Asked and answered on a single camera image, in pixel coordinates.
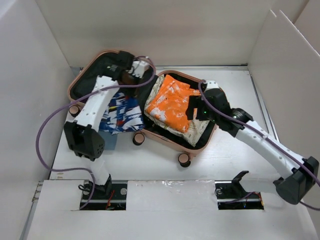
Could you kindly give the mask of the cream green printed jacket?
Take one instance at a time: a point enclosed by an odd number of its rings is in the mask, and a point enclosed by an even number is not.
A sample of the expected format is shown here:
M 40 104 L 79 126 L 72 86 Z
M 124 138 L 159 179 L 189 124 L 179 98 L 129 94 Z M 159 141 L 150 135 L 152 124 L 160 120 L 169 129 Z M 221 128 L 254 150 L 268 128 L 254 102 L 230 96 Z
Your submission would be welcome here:
M 196 144 L 198 143 L 198 141 L 200 140 L 202 134 L 205 132 L 208 124 L 209 124 L 209 121 L 206 120 L 206 121 L 199 121 L 199 120 L 196 120 L 196 119 L 193 119 L 190 121 L 190 124 L 189 124 L 189 128 L 187 130 L 186 133 L 182 133 L 182 132 L 179 132 L 177 130 L 174 130 L 172 128 L 170 128 L 169 126 L 167 126 L 165 123 L 163 122 L 160 122 L 159 120 L 155 119 L 154 117 L 150 116 L 145 108 L 147 106 L 147 104 L 149 104 L 151 102 L 151 100 L 154 99 L 154 97 L 157 95 L 157 93 L 159 92 L 160 90 L 160 87 L 164 81 L 164 78 L 166 75 L 170 75 L 171 77 L 173 77 L 172 74 L 162 74 L 160 75 L 155 84 L 153 85 L 152 89 L 151 89 L 151 92 L 145 102 L 145 105 L 144 105 L 144 114 L 151 120 L 155 123 L 156 126 L 164 129 L 165 131 L 175 135 L 175 136 L 178 136 L 178 137 L 181 137 L 183 138 L 185 141 L 187 141 L 191 146 L 195 147 Z

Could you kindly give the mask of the pink suitcase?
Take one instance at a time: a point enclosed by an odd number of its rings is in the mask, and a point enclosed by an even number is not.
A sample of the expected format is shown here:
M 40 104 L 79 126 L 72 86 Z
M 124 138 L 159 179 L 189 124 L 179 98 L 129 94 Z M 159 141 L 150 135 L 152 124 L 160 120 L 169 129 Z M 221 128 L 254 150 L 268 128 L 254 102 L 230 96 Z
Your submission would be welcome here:
M 84 70 L 78 74 L 75 80 L 68 87 L 68 97 L 70 100 L 77 100 L 87 94 L 89 94 L 95 85 L 96 78 L 99 74 L 102 73 L 103 68 L 109 65 L 118 65 L 116 58 L 118 52 L 121 50 L 116 49 L 107 49 L 100 52 L 95 58 L 93 58 L 90 63 L 84 67 Z M 150 95 L 151 89 L 156 83 L 156 80 L 160 75 L 170 74 L 178 80 L 182 80 L 187 84 L 191 84 L 193 89 L 198 88 L 198 78 L 187 75 L 180 71 L 176 70 L 165 70 L 156 74 L 154 79 L 149 85 L 146 85 L 137 92 L 137 101 L 142 112 L 144 128 L 136 132 L 132 141 L 135 145 L 141 145 L 145 138 L 148 137 L 154 141 L 157 141 L 171 149 L 174 149 L 179 152 L 178 162 L 182 167 L 187 168 L 191 164 L 193 157 L 201 153 L 205 147 L 208 145 L 213 132 L 216 129 L 216 125 L 209 121 L 209 124 L 200 137 L 200 140 L 195 147 L 191 146 L 187 141 L 182 137 L 173 135 L 159 126 L 155 125 L 144 113 L 144 106 L 147 101 L 148 96 Z

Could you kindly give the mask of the orange white patterned garment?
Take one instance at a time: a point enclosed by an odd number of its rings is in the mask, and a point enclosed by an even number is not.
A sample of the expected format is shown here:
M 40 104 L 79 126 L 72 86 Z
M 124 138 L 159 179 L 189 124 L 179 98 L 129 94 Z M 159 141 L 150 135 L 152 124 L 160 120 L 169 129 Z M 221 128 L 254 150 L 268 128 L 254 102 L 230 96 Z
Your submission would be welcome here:
M 186 133 L 191 122 L 186 115 L 189 97 L 199 95 L 200 92 L 197 89 L 192 89 L 189 84 L 167 74 L 159 92 L 146 105 L 145 110 L 147 114 L 173 130 Z

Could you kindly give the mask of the blue white red shorts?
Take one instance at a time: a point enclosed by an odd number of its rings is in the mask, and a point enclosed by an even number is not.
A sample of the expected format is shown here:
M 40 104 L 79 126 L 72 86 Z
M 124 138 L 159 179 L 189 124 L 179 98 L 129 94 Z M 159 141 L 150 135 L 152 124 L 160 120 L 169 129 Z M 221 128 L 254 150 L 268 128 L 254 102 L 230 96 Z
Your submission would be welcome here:
M 111 99 L 99 124 L 99 130 L 112 135 L 137 132 L 144 128 L 138 100 L 118 91 Z

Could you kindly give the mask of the light blue denim garment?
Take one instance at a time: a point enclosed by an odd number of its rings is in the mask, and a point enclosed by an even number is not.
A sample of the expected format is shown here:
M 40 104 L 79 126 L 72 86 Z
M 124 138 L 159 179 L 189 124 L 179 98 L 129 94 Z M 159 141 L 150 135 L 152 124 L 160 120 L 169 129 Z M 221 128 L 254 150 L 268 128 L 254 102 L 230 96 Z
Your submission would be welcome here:
M 104 140 L 104 150 L 113 151 L 116 148 L 118 136 L 108 131 L 99 131 L 98 133 Z

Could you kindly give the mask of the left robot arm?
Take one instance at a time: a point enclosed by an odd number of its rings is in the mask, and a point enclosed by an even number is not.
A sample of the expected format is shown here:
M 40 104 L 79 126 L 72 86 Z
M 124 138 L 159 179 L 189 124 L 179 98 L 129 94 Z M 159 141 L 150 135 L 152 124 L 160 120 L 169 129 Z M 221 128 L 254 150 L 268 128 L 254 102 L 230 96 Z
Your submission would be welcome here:
M 136 57 L 126 51 L 119 51 L 114 62 L 98 64 L 94 86 L 83 108 L 72 121 L 65 122 L 69 149 L 89 160 L 86 167 L 93 174 L 84 191 L 103 199 L 111 194 L 111 175 L 105 163 L 98 161 L 105 149 L 105 140 L 99 134 L 100 122 L 113 96 L 119 90 L 134 93 L 137 87 L 147 83 L 143 76 L 149 69 L 155 69 L 149 57 Z

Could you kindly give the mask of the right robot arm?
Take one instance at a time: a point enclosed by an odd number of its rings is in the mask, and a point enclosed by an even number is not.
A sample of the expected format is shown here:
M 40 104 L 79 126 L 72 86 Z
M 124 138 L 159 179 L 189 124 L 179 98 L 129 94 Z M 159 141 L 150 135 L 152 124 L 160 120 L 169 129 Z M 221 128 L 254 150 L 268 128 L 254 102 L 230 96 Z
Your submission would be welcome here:
M 241 108 L 232 108 L 225 92 L 214 81 L 198 84 L 199 96 L 189 97 L 186 116 L 189 120 L 214 122 L 222 131 L 251 147 L 267 160 L 280 177 L 273 181 L 258 178 L 249 184 L 241 177 L 234 178 L 231 191 L 237 197 L 253 192 L 277 194 L 289 204 L 302 203 L 303 197 L 320 183 L 320 163 L 305 158 L 285 147 L 265 132 L 253 117 Z

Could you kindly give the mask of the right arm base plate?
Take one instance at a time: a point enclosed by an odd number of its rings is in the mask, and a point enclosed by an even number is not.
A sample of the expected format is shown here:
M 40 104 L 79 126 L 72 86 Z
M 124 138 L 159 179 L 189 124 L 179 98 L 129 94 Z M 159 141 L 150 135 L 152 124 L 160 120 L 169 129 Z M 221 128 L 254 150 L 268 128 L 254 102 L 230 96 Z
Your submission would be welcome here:
M 232 180 L 214 181 L 214 194 L 219 210 L 264 210 L 261 193 L 247 192 L 240 184 L 242 178 L 248 173 L 248 170 L 244 170 Z

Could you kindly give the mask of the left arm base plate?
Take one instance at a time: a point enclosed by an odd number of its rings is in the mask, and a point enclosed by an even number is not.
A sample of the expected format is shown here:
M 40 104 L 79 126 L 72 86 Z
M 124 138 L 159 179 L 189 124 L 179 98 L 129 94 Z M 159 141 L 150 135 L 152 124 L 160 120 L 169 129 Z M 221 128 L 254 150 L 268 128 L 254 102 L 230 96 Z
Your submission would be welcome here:
M 125 211 L 127 205 L 127 192 L 128 182 L 127 181 L 113 181 L 112 189 L 107 196 L 103 196 L 101 193 L 96 191 L 89 203 L 85 205 L 89 199 L 90 193 L 89 184 L 87 182 L 84 185 L 79 185 L 78 188 L 82 191 L 80 200 L 80 210 L 82 211 Z

